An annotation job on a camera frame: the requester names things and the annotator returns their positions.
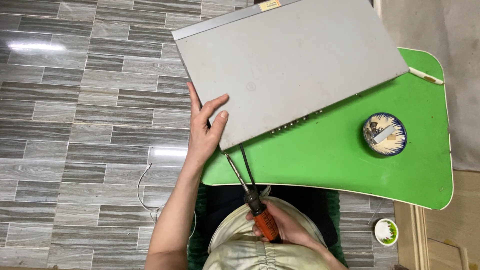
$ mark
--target orange screwdriver handle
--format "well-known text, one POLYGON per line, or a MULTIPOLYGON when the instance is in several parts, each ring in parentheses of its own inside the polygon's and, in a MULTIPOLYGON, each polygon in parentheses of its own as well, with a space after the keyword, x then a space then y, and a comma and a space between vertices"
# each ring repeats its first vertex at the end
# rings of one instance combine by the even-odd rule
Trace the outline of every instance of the orange screwdriver handle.
POLYGON ((268 209, 263 210, 260 215, 253 217, 253 220, 255 221, 255 225, 257 225, 262 234, 271 243, 281 243, 280 234, 278 233, 278 227, 268 209))

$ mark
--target left hand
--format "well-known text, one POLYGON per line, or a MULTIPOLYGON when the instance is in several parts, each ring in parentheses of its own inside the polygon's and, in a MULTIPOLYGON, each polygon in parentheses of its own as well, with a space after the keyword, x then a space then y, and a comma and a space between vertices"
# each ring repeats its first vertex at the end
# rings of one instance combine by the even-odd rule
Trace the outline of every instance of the left hand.
POLYGON ((192 113, 190 115, 190 140, 188 142, 186 161, 189 160, 199 166, 203 166, 207 159, 213 154, 220 141, 220 136, 227 123, 228 112, 223 110, 218 113, 211 128, 207 126, 208 118, 212 116, 218 107, 228 100, 228 94, 207 101, 200 109, 200 101, 195 87, 193 87, 193 83, 188 82, 187 86, 192 103, 192 113))

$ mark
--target white charging cable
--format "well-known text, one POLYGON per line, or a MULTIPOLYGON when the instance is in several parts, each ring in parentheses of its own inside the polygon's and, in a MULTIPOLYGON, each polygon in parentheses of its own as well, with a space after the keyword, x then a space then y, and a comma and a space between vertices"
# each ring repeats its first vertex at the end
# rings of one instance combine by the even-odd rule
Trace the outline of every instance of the white charging cable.
MULTIPOLYGON (((140 179, 138 179, 138 183, 137 183, 137 198, 138 198, 138 201, 142 204, 143 208, 145 210, 147 210, 149 213, 150 213, 150 218, 152 219, 153 221, 153 224, 156 224, 156 220, 158 219, 158 215, 160 215, 160 213, 158 212, 162 207, 165 206, 165 203, 162 204, 161 206, 158 206, 158 207, 152 207, 152 206, 146 206, 144 204, 144 202, 142 202, 142 200, 140 199, 140 192, 139 192, 139 188, 140 188, 140 182, 142 181, 142 178, 143 176, 147 173, 148 169, 150 169, 150 167, 152 166, 151 163, 148 163, 147 164, 147 167, 145 168, 145 171, 142 173, 142 175, 140 176, 140 179)), ((193 231, 192 231, 192 234, 190 234, 190 236, 188 237, 188 239, 190 239, 192 236, 193 236, 193 233, 195 232, 195 228, 197 227, 197 213, 195 213, 195 211, 193 211, 193 216, 195 217, 195 221, 193 223, 193 231)))

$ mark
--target green lap desk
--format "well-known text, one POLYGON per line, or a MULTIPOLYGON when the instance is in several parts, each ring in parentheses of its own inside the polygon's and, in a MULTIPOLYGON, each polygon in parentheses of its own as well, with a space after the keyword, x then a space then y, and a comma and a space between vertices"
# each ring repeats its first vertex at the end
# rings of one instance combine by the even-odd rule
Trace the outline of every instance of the green lap desk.
MULTIPOLYGON (((443 80, 429 53, 399 49, 407 64, 443 80)), ((323 109, 320 114, 273 135, 243 143, 257 183, 347 190, 442 209, 453 194, 444 86, 404 74, 323 109), (365 120, 376 112, 398 117, 408 142, 398 155, 383 157, 363 139, 365 120)), ((243 179, 249 181, 238 146, 227 149, 243 179)), ((239 184, 217 149, 202 182, 239 184)))

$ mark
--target small white bowl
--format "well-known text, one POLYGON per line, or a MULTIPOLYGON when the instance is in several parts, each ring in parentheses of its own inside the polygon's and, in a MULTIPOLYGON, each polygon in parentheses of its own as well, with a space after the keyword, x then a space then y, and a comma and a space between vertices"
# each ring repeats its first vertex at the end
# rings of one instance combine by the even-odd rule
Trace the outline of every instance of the small white bowl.
POLYGON ((381 219, 375 224, 375 238, 382 245, 390 246, 398 239, 398 227, 390 219, 381 219))

